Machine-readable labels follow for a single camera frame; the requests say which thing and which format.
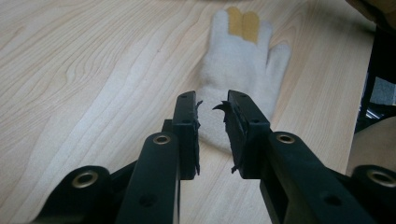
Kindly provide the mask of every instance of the light wood surface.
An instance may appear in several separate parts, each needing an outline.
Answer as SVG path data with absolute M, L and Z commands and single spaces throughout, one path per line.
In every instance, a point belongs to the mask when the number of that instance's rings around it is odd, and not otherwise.
M 353 137 L 346 174 L 360 165 L 377 165 L 396 172 L 396 117 L 383 119 Z
M 110 172 L 196 90 L 212 15 L 237 6 L 274 25 L 290 65 L 272 128 L 344 172 L 374 26 L 343 0 L 0 1 L 0 223 L 32 220 L 72 170 Z M 268 223 L 259 182 L 201 144 L 182 183 L 181 223 Z

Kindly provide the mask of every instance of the black plastic part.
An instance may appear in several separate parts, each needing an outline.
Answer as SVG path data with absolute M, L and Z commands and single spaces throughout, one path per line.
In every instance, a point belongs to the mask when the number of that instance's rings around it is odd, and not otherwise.
M 396 223 L 396 173 L 375 165 L 357 167 L 351 177 L 356 197 L 378 223 Z
M 185 92 L 177 97 L 172 130 L 170 121 L 166 120 L 163 130 L 174 133 L 180 143 L 180 179 L 192 180 L 200 174 L 197 108 L 201 102 L 195 103 L 195 91 Z
M 106 223 L 112 201 L 110 174 L 99 166 L 69 173 L 48 197 L 33 223 Z
M 136 163 L 137 161 L 134 161 L 111 174 L 111 183 L 115 192 L 124 191 L 126 189 L 126 186 L 128 186 L 129 180 L 134 173 Z
M 375 222 L 298 136 L 272 133 L 247 95 L 229 91 L 228 101 L 215 108 L 225 112 L 235 168 L 243 178 L 262 180 L 273 223 Z
M 244 179 L 260 179 L 259 154 L 265 136 L 271 133 L 270 122 L 251 98 L 239 91 L 229 91 L 228 101 L 218 105 L 225 113 L 226 132 L 230 137 L 235 169 Z
M 265 157 L 288 198 L 285 216 L 278 220 L 283 219 L 284 223 L 374 223 L 298 136 L 271 133 L 269 142 L 271 146 L 265 149 Z M 263 197 L 279 193 L 269 190 L 262 188 Z M 267 204 L 279 203 L 271 198 L 264 197 L 264 200 Z
M 178 223 L 178 146 L 172 133 L 146 139 L 116 223 Z

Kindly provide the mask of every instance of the cotton glove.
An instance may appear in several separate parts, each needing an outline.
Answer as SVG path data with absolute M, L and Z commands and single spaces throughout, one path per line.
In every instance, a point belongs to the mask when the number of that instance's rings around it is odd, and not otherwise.
M 231 152 L 224 132 L 224 113 L 212 111 L 227 99 L 228 90 L 248 94 L 271 120 L 290 58 L 288 45 L 269 49 L 271 35 L 271 24 L 260 21 L 254 12 L 242 14 L 238 8 L 230 7 L 214 15 L 197 91 L 197 99 L 204 101 L 199 107 L 199 134 L 204 142 Z

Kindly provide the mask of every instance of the metal screw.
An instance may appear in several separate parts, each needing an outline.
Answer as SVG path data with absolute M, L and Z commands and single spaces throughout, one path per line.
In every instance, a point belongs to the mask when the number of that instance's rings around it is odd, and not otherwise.
M 157 145 L 165 145 L 171 141 L 168 135 L 159 135 L 154 138 L 153 142 Z
M 287 134 L 278 134 L 276 139 L 277 141 L 285 144 L 293 144 L 295 142 L 294 138 Z
M 379 185 L 387 188 L 396 188 L 396 179 L 386 173 L 377 170 L 369 170 L 367 171 L 367 175 Z
M 98 174 L 94 171 L 86 171 L 77 175 L 72 182 L 72 186 L 76 189 L 84 189 L 92 185 L 98 179 Z

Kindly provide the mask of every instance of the wood grain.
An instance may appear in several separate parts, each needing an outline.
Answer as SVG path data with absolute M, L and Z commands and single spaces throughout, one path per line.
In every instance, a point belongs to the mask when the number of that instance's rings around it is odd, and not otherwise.
M 212 15 L 255 10 L 287 41 L 274 130 L 301 136 L 344 172 L 374 26 L 344 1 L 0 1 L 0 223 L 32 220 L 70 171 L 137 159 L 199 87 Z M 181 223 L 267 223 L 257 181 L 201 145 L 202 175 L 182 183 Z

